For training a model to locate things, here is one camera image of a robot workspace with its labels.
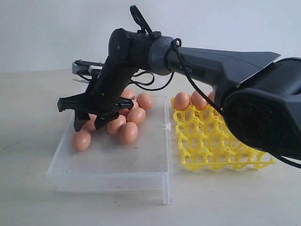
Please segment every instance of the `white table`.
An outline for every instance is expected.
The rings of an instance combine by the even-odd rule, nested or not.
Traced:
[[[163,206],[155,191],[56,192],[46,171],[69,119],[56,103],[82,85],[69,71],[0,78],[1,226],[301,224],[300,170],[277,162],[261,170],[189,172],[175,142],[172,205]],[[207,94],[211,90],[198,85]],[[171,97],[193,88],[179,75],[167,90]]]

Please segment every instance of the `yellow plastic egg holder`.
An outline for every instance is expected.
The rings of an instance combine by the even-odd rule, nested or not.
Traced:
[[[204,110],[198,110],[190,105],[188,109],[178,111],[174,108],[174,97],[171,102],[175,111],[175,129],[182,164],[189,170],[198,170],[204,166],[212,170],[220,170],[225,166],[239,170],[247,165],[262,169],[275,163],[268,153],[238,141],[212,106],[207,105]],[[263,160],[265,155],[269,155],[269,161]]]

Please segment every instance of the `white wall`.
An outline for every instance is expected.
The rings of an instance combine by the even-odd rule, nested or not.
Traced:
[[[132,4],[183,46],[301,57],[299,0],[0,0],[0,72],[103,61],[114,29],[138,28]]]

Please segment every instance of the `clear plastic tray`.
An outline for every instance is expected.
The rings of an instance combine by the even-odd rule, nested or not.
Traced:
[[[136,86],[129,88],[136,94],[143,92]],[[74,133],[74,113],[71,114],[47,172],[47,177],[54,181],[59,191],[161,189],[163,203],[171,204],[170,100],[162,92],[149,94],[154,99],[154,106],[138,126],[138,138],[129,145],[121,144],[118,136],[109,135],[103,128],[92,134],[87,150],[74,152],[70,144]]]

